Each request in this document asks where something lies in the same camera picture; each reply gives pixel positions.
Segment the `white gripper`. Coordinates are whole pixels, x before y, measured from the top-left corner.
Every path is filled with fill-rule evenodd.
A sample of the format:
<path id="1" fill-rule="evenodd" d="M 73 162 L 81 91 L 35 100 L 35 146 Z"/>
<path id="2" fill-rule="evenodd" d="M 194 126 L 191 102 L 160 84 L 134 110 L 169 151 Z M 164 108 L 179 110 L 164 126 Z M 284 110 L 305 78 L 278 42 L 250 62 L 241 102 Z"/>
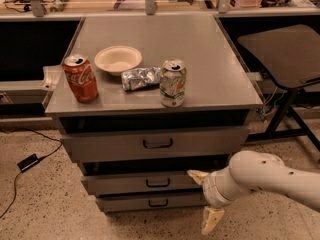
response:
<path id="1" fill-rule="evenodd" d="M 210 174 L 199 170 L 188 170 L 187 174 L 203 187 L 205 199 L 214 207 L 205 206 L 203 210 L 201 233 L 208 235 L 215 229 L 225 213 L 224 209 L 216 208 L 230 205 L 241 196 L 241 191 L 228 169 L 214 171 Z"/>

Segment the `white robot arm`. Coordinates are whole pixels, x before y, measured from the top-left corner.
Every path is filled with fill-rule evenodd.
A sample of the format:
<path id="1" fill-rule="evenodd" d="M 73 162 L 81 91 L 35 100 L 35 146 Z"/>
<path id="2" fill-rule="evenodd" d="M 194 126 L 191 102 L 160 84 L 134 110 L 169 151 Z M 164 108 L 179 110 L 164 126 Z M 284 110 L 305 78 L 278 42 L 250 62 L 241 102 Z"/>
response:
<path id="1" fill-rule="evenodd" d="M 202 187 L 208 203 L 203 210 L 203 235 L 214 230 L 224 215 L 224 207 L 257 191 L 277 193 L 320 211 L 320 174 L 287 167 L 273 154 L 240 151 L 224 169 L 211 173 L 188 170 L 187 174 Z"/>

